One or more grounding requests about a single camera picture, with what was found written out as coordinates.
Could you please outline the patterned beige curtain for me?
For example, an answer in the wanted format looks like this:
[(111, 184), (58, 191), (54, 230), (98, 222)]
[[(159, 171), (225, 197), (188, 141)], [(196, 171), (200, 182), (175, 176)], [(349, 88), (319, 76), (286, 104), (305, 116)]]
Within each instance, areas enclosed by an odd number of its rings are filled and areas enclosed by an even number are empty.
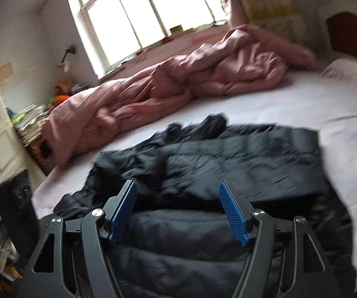
[(256, 25), (303, 46), (311, 45), (303, 17), (292, 0), (224, 0), (231, 27)]

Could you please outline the wooden white headboard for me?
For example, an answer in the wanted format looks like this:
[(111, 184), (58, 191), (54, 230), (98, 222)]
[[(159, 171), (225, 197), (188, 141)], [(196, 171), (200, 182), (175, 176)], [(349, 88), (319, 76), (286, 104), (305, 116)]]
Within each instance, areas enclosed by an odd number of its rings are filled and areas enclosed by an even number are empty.
[(357, 57), (357, 0), (334, 0), (317, 14), (327, 51)]

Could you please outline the pink quilted duvet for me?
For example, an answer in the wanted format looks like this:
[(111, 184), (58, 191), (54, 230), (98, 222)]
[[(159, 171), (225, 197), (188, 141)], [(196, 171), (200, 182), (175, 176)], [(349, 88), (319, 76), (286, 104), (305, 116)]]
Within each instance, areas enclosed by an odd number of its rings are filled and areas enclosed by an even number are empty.
[(314, 53), (297, 43), (257, 26), (239, 26), (215, 44), (69, 97), (51, 112), (42, 134), (62, 167), (193, 99), (270, 90), (288, 67), (309, 70), (316, 62)]

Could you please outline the books on windowsill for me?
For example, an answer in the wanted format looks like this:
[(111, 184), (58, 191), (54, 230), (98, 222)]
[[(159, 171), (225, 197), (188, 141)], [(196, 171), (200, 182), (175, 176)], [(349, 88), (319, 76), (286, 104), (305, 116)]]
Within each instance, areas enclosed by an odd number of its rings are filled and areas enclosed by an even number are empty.
[(190, 33), (194, 32), (193, 28), (189, 28), (189, 29), (184, 30), (182, 25), (178, 25), (178, 26), (172, 27), (169, 30), (170, 30), (170, 36), (172, 36), (172, 37), (179, 37), (179, 36), (182, 36), (182, 35), (185, 35), (185, 34), (190, 34)]

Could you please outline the stack of papers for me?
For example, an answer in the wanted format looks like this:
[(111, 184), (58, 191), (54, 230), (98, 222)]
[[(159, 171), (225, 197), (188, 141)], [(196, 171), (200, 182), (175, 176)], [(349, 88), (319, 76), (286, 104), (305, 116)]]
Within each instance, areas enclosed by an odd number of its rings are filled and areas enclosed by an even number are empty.
[(12, 124), (25, 147), (41, 135), (48, 116), (45, 104), (33, 104), (12, 117)]

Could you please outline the pink wall lamp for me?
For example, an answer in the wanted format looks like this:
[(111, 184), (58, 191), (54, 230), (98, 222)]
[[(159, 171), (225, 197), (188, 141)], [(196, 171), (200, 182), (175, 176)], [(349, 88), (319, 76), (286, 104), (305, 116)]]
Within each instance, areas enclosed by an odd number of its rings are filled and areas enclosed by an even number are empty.
[(56, 68), (63, 71), (63, 73), (67, 73), (70, 68), (70, 62), (67, 60), (67, 57), (68, 55), (75, 55), (75, 54), (76, 54), (76, 47), (74, 45), (70, 45), (68, 48), (65, 49), (63, 59), (56, 64)]

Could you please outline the pink pillow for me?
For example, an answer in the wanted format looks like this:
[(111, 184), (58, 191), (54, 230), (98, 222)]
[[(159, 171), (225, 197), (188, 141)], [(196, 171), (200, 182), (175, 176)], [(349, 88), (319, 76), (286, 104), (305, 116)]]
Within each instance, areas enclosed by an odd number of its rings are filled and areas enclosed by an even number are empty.
[(357, 83), (357, 58), (338, 58), (329, 64), (322, 76)]

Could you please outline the orange plush toy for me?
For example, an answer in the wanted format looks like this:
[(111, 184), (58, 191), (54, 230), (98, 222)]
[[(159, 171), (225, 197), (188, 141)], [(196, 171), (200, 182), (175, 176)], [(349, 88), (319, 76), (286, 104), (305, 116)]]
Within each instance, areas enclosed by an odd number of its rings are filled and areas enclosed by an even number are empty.
[(62, 104), (64, 101), (68, 100), (69, 98), (70, 98), (70, 96), (68, 96), (68, 95), (56, 96), (53, 99), (53, 105), (58, 106), (58, 105)]

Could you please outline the black puffer jacket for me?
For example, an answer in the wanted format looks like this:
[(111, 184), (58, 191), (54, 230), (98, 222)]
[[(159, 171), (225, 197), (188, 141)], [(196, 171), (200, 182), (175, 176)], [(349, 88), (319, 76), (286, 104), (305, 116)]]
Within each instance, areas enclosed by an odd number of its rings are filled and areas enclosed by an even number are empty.
[(100, 153), (83, 188), (60, 196), (53, 211), (81, 217), (128, 179), (138, 197), (123, 239), (107, 252), (126, 296), (231, 296), (248, 251), (219, 200), (222, 181), (272, 217), (303, 216), (341, 295), (354, 295), (352, 220), (324, 173), (316, 131), (228, 125), (222, 115), (171, 124), (138, 145)]

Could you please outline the pink bed sheet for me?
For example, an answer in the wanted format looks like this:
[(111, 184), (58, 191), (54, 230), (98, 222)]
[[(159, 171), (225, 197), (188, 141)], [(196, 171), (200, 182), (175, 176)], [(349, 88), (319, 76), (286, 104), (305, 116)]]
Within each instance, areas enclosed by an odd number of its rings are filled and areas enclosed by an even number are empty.
[(222, 115), (228, 125), (274, 124), (318, 133), (324, 173), (352, 220), (356, 290), (357, 83), (318, 73), (290, 71), (276, 89), (194, 101), (174, 114), (122, 134), (102, 149), (71, 160), (63, 169), (54, 169), (33, 197), (37, 216), (50, 215), (60, 196), (81, 190), (103, 151), (122, 151), (166, 130), (171, 124), (196, 125), (215, 115)]

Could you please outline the black chair back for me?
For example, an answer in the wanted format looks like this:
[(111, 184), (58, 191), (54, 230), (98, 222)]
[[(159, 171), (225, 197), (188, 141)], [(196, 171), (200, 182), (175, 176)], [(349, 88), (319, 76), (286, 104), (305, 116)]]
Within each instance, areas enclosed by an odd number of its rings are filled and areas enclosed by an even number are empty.
[(40, 237), (32, 195), (27, 170), (0, 184), (0, 217), (18, 253), (19, 268), (26, 267)]

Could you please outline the white framed window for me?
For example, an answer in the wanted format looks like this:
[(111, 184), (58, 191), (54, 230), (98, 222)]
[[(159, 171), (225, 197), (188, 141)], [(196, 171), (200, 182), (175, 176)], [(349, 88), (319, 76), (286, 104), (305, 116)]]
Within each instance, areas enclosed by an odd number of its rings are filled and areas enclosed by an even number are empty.
[(94, 73), (101, 78), (174, 38), (170, 28), (195, 32), (223, 26), (224, 0), (68, 0)]

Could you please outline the carved wooden side table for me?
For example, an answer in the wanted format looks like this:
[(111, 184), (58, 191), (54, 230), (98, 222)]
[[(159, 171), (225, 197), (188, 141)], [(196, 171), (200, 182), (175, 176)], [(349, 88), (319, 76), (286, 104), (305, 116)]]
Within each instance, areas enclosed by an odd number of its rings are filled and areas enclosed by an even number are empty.
[(48, 176), (55, 168), (56, 163), (53, 152), (44, 136), (40, 134), (34, 140), (29, 142), (25, 148), (40, 170)]

